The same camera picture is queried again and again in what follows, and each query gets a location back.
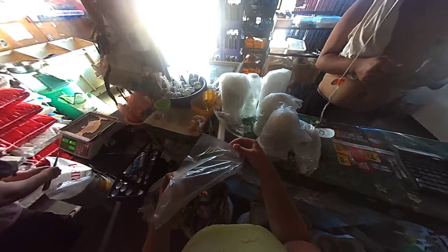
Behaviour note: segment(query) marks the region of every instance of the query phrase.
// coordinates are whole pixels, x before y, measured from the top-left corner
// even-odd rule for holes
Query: pen
[[[60,153],[58,153],[56,156],[55,162],[53,163],[53,167],[56,167],[56,165],[57,165],[57,161],[59,159],[59,154]],[[45,184],[43,185],[42,191],[48,190],[48,188],[50,187],[50,183],[51,183],[51,181],[45,182]]]

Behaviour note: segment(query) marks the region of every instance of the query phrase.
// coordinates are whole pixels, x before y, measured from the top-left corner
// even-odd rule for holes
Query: black bowl
[[[193,78],[193,75],[190,74],[188,81],[190,81],[190,79],[192,79],[192,78]],[[202,83],[202,88],[194,90],[194,92],[188,96],[183,96],[183,97],[178,97],[178,98],[168,98],[168,97],[164,97],[160,93],[158,95],[161,98],[167,98],[168,100],[170,100],[172,107],[189,108],[190,101],[193,98],[197,97],[198,95],[202,94],[205,90],[207,90],[207,81],[204,79],[204,77],[200,77],[199,82]]]

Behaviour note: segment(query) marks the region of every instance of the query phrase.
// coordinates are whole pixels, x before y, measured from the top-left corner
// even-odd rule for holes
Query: digital scale
[[[124,127],[118,118],[89,112],[60,129],[59,148],[86,159],[93,158],[111,136]]]

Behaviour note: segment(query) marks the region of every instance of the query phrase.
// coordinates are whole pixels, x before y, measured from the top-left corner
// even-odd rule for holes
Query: white plastic bag
[[[254,133],[260,136],[264,125],[271,116],[271,113],[276,111],[279,107],[279,102],[291,106],[294,110],[302,107],[302,100],[294,96],[284,93],[272,93],[266,96],[258,105],[258,117],[254,123]]]
[[[290,77],[291,71],[285,68],[269,71],[261,81],[261,92],[258,100],[261,102],[271,93],[284,93]]]
[[[151,192],[159,190],[163,178],[149,189],[142,212],[148,217],[147,221],[154,222],[158,229],[203,190],[235,174],[242,164],[228,143],[203,134],[182,166],[173,173],[155,210]]]
[[[52,200],[69,199],[82,192],[94,178],[95,176],[87,176],[73,181],[65,181],[59,187],[49,190],[45,194]]]
[[[250,83],[250,92],[243,107],[243,118],[254,117],[257,113],[257,103],[261,91],[261,78],[258,74],[247,74]]]
[[[219,77],[222,110],[229,114],[233,121],[242,119],[242,108],[251,90],[246,74],[224,73]]]
[[[319,164],[319,132],[311,124],[300,121],[291,106],[279,104],[280,107],[272,112],[257,142],[268,156],[283,160],[293,150],[299,172],[311,175]]]
[[[48,156],[46,159],[53,165],[56,157]],[[92,175],[92,168],[89,166],[61,157],[58,159],[56,166],[60,169],[60,175],[52,180],[49,189],[45,191],[46,194],[51,194],[53,190],[57,190],[64,182],[74,181]]]

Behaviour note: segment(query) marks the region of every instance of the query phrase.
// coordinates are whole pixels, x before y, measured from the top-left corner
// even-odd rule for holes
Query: red plastic crate
[[[14,150],[43,133],[56,121],[57,119],[46,115],[33,116],[10,131],[0,134],[0,150]]]
[[[0,109],[0,134],[7,132],[42,111],[42,107],[26,102]]]
[[[0,87],[0,109],[14,103],[21,102],[30,96],[23,89]]]
[[[47,159],[45,159],[48,156],[57,156],[58,153],[59,157],[65,158],[65,159],[72,159],[73,157],[63,152],[61,149],[59,149],[59,143],[62,138],[56,139],[53,143],[49,144],[45,148],[43,148],[40,152],[36,153],[36,155],[28,158],[26,161],[27,163],[31,163],[35,166],[42,166],[42,165],[50,165]]]

